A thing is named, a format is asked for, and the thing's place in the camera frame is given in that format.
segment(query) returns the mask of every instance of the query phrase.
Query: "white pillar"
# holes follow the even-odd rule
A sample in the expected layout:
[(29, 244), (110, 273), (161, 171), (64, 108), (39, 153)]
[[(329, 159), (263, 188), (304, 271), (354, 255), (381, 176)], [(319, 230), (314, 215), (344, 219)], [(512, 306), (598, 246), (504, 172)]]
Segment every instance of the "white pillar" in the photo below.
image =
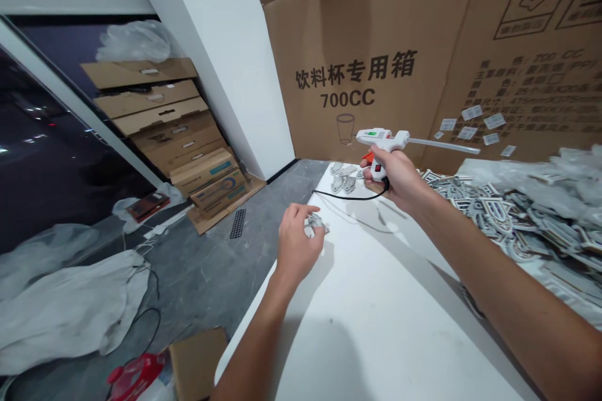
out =
[(150, 0), (192, 59), (211, 110), (249, 171), (295, 158), (259, 0)]

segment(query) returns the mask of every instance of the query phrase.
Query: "red object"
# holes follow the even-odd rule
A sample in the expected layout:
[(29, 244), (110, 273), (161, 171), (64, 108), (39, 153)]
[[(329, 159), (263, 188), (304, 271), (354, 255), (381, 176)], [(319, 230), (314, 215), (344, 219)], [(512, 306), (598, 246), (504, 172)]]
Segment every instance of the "red object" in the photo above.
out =
[(134, 401), (159, 376), (165, 366), (165, 356), (145, 353), (124, 367), (117, 367), (107, 377), (111, 384), (109, 401)]
[(362, 158), (366, 159), (368, 163), (372, 164), (372, 161), (374, 160), (374, 152), (370, 151), (369, 154), (364, 155)]

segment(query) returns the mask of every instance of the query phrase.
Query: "right hand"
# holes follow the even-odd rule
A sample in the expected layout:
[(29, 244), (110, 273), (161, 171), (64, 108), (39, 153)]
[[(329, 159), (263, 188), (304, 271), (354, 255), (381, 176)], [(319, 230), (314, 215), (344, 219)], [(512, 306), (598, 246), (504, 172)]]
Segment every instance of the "right hand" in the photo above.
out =
[[(385, 196), (401, 210), (411, 213), (411, 209), (420, 203), (421, 196), (429, 191), (429, 186), (422, 180), (412, 161), (402, 151), (393, 150), (389, 153), (375, 145), (371, 147), (371, 150), (374, 152), (375, 158), (384, 164), (387, 171), (390, 186)], [(364, 182), (366, 185), (374, 184), (384, 189), (383, 182), (376, 182), (372, 179), (370, 163), (366, 159), (362, 160), (360, 166), (365, 168)]]

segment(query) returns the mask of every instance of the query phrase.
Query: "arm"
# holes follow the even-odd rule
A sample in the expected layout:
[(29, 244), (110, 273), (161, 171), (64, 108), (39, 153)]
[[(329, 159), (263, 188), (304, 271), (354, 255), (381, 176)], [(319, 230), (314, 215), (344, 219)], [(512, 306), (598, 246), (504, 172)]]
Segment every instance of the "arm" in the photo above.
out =
[(304, 221), (320, 209), (291, 204), (278, 230), (276, 270), (243, 338), (236, 347), (212, 401), (264, 400), (274, 365), (278, 334), (288, 304), (301, 281), (309, 274), (324, 246), (324, 229), (305, 235)]
[[(601, 399), (602, 333), (428, 187), (404, 153), (372, 151), (386, 166), (388, 197), (426, 232), (544, 395)], [(364, 176), (375, 183), (369, 169)]]

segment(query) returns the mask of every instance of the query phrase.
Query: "left hand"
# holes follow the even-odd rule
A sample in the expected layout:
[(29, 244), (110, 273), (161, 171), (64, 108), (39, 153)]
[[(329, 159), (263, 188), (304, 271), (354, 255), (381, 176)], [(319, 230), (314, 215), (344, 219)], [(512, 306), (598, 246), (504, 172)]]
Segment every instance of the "left hand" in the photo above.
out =
[(316, 227), (312, 238), (305, 234), (305, 218), (318, 211), (318, 207), (291, 204), (278, 229), (276, 273), (295, 288), (312, 270), (324, 246), (323, 227)]

